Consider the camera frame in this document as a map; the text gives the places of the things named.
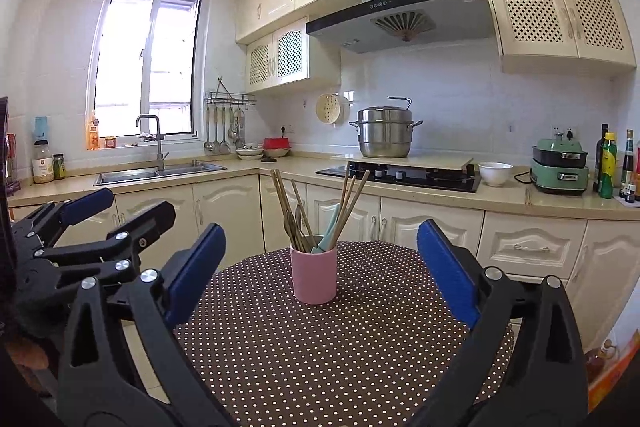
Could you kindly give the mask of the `person's left hand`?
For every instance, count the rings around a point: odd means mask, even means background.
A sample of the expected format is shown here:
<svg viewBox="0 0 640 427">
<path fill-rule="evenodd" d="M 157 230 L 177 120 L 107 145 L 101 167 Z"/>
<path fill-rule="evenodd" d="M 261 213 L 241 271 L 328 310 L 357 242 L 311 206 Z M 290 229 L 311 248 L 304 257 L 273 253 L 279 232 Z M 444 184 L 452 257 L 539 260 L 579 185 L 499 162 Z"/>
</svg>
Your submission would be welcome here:
<svg viewBox="0 0 640 427">
<path fill-rule="evenodd" d="M 26 338 L 10 339 L 4 342 L 4 347 L 6 347 L 11 360 L 17 365 L 33 371 L 43 371 L 49 367 L 47 353 L 32 340 Z"/>
</svg>

